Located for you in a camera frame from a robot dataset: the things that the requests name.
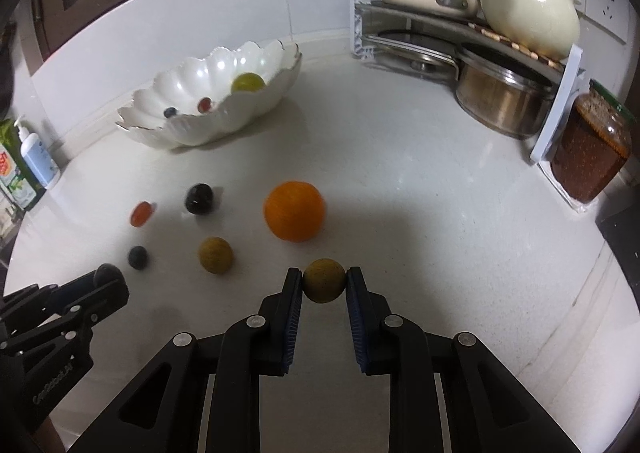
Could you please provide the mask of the small yellow-brown fruit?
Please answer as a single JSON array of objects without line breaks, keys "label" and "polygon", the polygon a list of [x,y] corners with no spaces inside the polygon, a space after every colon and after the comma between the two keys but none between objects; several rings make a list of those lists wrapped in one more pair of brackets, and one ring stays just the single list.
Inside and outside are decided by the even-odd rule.
[{"label": "small yellow-brown fruit", "polygon": [[330,303],[342,295],[345,277],[341,263],[329,258],[314,260],[304,271],[304,293],[314,303]]}]

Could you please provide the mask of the green round fruit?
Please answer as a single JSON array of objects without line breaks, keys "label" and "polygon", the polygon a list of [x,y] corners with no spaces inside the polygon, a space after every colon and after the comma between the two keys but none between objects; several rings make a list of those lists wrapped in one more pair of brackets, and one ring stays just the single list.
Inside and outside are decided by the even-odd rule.
[{"label": "green round fruit", "polygon": [[232,81],[231,92],[257,92],[265,88],[265,80],[254,72],[244,72]]}]

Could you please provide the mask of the green dish soap bottle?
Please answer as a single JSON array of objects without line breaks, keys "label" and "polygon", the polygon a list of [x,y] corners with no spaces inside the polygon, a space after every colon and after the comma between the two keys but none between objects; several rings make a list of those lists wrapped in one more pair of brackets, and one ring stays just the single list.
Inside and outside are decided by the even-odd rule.
[{"label": "green dish soap bottle", "polygon": [[0,136],[1,184],[21,210],[31,210],[43,196],[44,188],[21,155],[21,141],[12,118],[1,121]]}]

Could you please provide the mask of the orange fruit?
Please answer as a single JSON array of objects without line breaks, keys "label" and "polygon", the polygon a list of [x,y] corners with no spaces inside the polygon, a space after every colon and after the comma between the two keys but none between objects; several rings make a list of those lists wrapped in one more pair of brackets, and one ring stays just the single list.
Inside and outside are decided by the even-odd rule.
[{"label": "orange fruit", "polygon": [[288,181],[269,193],[262,214],[269,230],[278,239],[303,243],[313,239],[322,229],[326,203],[312,184]]}]

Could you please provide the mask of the white blue pump bottle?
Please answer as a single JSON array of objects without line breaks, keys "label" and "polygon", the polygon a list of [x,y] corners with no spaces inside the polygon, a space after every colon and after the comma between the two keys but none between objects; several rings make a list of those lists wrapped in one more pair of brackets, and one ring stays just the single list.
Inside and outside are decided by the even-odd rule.
[{"label": "white blue pump bottle", "polygon": [[29,127],[24,124],[23,117],[18,117],[14,121],[14,126],[21,142],[20,152],[23,160],[38,182],[47,191],[51,190],[61,178],[61,170],[58,168],[58,164],[42,143],[40,136],[35,132],[31,132]]}]

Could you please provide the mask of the dark purple plum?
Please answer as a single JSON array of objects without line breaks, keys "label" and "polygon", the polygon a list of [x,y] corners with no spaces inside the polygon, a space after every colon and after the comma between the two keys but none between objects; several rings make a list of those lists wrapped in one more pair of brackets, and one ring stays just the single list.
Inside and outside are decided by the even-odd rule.
[{"label": "dark purple plum", "polygon": [[204,216],[214,208],[214,191],[206,183],[194,184],[189,188],[184,200],[186,211],[195,216]]}]

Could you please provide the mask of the white scalloped ceramic bowl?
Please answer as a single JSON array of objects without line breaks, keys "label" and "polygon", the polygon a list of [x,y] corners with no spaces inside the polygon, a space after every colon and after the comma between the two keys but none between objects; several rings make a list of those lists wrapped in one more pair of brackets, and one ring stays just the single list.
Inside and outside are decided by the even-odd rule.
[{"label": "white scalloped ceramic bowl", "polygon": [[[265,46],[247,41],[235,50],[218,46],[206,57],[189,57],[160,72],[150,87],[134,91],[130,103],[117,111],[116,126],[157,150],[217,141],[271,112],[292,88],[302,61],[297,44],[279,40]],[[244,72],[262,76],[265,88],[232,93],[232,81]],[[214,106],[200,114],[198,102],[206,96]],[[167,107],[178,114],[165,118]]]}]

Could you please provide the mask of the black box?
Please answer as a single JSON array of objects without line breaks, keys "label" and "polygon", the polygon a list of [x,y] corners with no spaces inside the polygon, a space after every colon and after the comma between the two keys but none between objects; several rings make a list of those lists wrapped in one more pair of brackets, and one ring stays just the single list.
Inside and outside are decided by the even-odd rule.
[{"label": "black box", "polygon": [[611,214],[597,226],[620,264],[627,283],[640,306],[640,207],[638,202]]}]

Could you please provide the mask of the stainless steel pot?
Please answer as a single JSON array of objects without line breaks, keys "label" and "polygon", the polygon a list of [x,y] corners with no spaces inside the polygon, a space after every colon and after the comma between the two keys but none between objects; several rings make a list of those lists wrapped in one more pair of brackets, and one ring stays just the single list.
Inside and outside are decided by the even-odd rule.
[{"label": "stainless steel pot", "polygon": [[539,132],[554,99],[552,81],[488,46],[463,43],[457,58],[454,97],[466,113],[514,139]]}]

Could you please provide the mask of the glass jar of chili sauce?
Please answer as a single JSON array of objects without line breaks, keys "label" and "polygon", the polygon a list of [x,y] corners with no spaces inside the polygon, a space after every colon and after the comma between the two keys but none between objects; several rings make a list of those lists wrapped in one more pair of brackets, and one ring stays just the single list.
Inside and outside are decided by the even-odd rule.
[{"label": "glass jar of chili sauce", "polygon": [[631,128],[636,117],[603,84],[575,98],[570,116],[550,161],[556,182],[575,202],[593,201],[631,155]]}]

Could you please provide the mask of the steel pot lid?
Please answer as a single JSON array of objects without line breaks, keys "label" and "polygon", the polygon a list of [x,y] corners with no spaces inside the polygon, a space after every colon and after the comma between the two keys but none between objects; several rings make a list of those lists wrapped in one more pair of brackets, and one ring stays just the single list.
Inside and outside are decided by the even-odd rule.
[{"label": "steel pot lid", "polygon": [[400,29],[365,35],[363,41],[373,49],[372,67],[437,82],[459,79],[460,63],[451,42]]}]

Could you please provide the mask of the white corner shelf rack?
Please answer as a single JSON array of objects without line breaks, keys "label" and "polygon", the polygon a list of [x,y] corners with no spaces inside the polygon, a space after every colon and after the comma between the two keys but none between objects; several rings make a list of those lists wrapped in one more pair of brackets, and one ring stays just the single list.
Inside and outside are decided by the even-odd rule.
[{"label": "white corner shelf rack", "polygon": [[363,62],[370,63],[373,58],[373,49],[368,48],[363,41],[365,35],[400,29],[451,42],[456,49],[463,43],[488,46],[514,58],[552,81],[554,99],[546,120],[539,132],[534,135],[536,142],[530,151],[529,160],[539,162],[552,159],[556,144],[560,141],[570,115],[570,108],[577,98],[580,82],[584,79],[585,69],[580,67],[584,55],[582,48],[574,44],[566,62],[560,63],[501,37],[476,23],[422,14],[386,4],[382,0],[350,0],[350,6],[352,7],[352,54]]}]

